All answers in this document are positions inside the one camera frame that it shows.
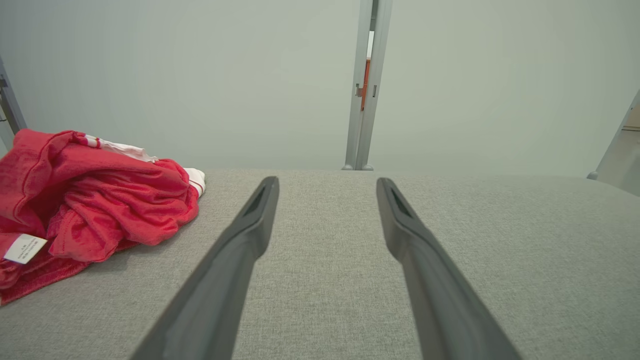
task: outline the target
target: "light gray wall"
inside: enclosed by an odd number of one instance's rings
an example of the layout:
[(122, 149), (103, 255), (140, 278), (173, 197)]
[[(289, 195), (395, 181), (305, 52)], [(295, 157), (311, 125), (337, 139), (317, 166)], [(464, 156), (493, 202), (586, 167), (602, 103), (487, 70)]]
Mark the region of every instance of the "light gray wall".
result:
[(376, 170), (586, 177), (640, 89), (640, 1), (395, 1)]
[(358, 11), (342, 0), (9, 0), (0, 54), (30, 128), (188, 167), (338, 170)]

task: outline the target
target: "white fabric label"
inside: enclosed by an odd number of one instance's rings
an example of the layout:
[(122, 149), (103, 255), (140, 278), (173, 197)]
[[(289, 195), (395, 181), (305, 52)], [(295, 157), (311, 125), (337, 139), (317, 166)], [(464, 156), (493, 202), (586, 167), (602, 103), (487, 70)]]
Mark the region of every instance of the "white fabric label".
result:
[(15, 261), (16, 263), (26, 264), (46, 243), (47, 240), (45, 239), (37, 238), (29, 234), (22, 234), (15, 239), (13, 245), (11, 245), (4, 255), (4, 258)]

